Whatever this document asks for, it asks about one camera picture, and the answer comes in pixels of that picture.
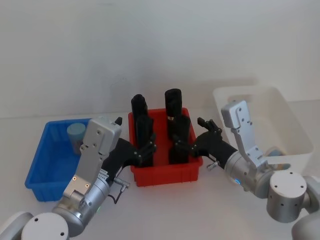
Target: plastic crate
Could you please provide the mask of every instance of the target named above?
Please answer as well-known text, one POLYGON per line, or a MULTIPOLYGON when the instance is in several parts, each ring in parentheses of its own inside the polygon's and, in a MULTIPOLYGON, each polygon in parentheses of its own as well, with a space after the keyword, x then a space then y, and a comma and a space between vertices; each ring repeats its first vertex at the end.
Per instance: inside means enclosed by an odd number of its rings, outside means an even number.
POLYGON ((73 152, 67 128, 73 123, 88 125, 89 118, 48 122, 24 185, 40 202, 58 201, 76 172, 80 155, 73 152))
MULTIPOLYGON (((189 117, 186 108, 182 108, 182 114, 189 117)), ((153 132, 156 134, 156 152, 153 155, 153 166, 134 167, 131 171, 138 187, 183 183, 198 180, 199 167, 203 164, 201 157, 189 157, 188 163, 169 164, 169 149, 173 146, 167 135, 166 109, 148 110, 148 115, 154 120, 153 132)), ((134 119, 132 112, 128 115, 130 143, 136 146, 134 119)), ((190 125, 189 143, 196 140, 192 124, 190 125)))

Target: blue indicator light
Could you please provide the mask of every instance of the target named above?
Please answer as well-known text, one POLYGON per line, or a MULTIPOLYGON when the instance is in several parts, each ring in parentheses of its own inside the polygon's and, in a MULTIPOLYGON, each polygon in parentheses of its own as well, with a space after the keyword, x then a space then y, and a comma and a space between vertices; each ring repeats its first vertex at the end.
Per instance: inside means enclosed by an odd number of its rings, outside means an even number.
POLYGON ((235 179, 234 180, 237 184, 239 184, 239 185, 241 185, 241 182, 240 182, 240 180, 238 180, 238 179, 235 179))

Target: blue plastic bin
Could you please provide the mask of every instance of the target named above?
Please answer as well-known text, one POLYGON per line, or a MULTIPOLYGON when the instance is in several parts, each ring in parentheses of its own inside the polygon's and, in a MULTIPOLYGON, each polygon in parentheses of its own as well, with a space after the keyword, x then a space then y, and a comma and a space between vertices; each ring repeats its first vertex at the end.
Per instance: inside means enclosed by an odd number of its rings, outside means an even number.
POLYGON ((89 118, 48 122, 24 185, 40 202, 58 201, 74 176, 79 155, 74 154, 67 128, 73 123, 88 125, 89 118))

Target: black cylindrical object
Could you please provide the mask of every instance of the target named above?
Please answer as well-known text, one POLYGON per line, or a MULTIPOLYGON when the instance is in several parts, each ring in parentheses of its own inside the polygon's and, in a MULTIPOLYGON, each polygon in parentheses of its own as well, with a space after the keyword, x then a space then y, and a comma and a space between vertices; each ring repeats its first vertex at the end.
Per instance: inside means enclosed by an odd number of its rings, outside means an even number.
POLYGON ((141 115, 148 115, 148 106, 146 103, 146 99, 141 94, 135 95, 131 99, 131 109, 132 109, 132 115, 133 115, 133 122, 134 122, 134 135, 137 139, 137 129, 136 129, 136 123, 138 117, 141 115))
MULTIPOLYGON (((154 120, 147 115, 141 115, 137 118, 135 127, 136 145, 137 148, 140 149, 148 144, 151 135, 154 133, 154 120)), ((153 157, 151 156, 147 159, 144 159, 140 167, 152 167, 154 165, 153 162, 153 157)))
MULTIPOLYGON (((148 106, 146 99, 141 94, 135 95, 131 99, 131 108, 134 122, 134 135, 136 147, 143 148, 153 134, 154 120, 148 116, 148 106)), ((144 159, 140 167, 152 167, 153 157, 144 159)))
POLYGON ((169 89, 164 93, 165 112, 167 116, 167 134, 172 139, 174 134, 175 117, 182 114, 182 93, 178 88, 169 89))
POLYGON ((190 134, 190 118, 185 115, 179 115, 174 118, 174 134, 185 143, 189 140, 190 134))
MULTIPOLYGON (((190 135, 190 118, 185 115, 178 115, 174 118, 173 134, 184 143, 187 143, 190 135)), ((184 149, 178 149, 173 146, 169 150, 169 163, 170 164, 186 164, 189 162, 189 153, 184 149)))

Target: white wall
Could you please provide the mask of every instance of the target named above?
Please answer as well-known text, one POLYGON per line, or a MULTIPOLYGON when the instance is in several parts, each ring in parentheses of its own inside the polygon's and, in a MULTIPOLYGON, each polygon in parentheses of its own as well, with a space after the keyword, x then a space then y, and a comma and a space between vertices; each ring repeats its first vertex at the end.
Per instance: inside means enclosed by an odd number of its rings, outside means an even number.
POLYGON ((0 0, 0 117, 149 108, 268 84, 320 99, 318 0, 0 0))

